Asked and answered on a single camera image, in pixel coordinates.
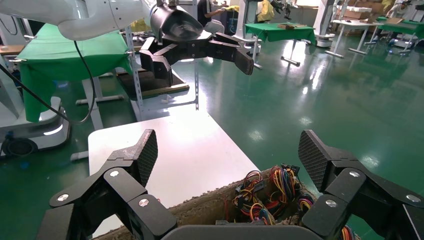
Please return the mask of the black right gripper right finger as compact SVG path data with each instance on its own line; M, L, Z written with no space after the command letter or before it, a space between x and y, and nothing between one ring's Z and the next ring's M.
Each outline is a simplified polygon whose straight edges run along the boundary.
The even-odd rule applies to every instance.
M302 131L298 157L320 192L302 224L323 240L334 240L351 215L386 240L424 237L424 198L368 170L351 152Z

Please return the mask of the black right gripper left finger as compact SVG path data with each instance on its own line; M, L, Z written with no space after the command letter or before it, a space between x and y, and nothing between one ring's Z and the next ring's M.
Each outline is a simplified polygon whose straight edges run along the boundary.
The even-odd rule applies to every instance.
M96 173L56 193L36 238L87 240L117 216L136 240L162 239L177 219L146 189L157 158L156 132L146 129L135 145L113 151Z

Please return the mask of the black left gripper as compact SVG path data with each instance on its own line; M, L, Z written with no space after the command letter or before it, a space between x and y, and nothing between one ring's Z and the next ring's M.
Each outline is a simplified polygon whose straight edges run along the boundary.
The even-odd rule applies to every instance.
M141 67L152 72L156 79L164 80L168 87L173 84L171 65L186 59L209 56L234 63L247 76L253 73L254 60L242 40L219 32L212 35L179 6L166 3L155 6L150 26L156 38L148 37L141 46Z

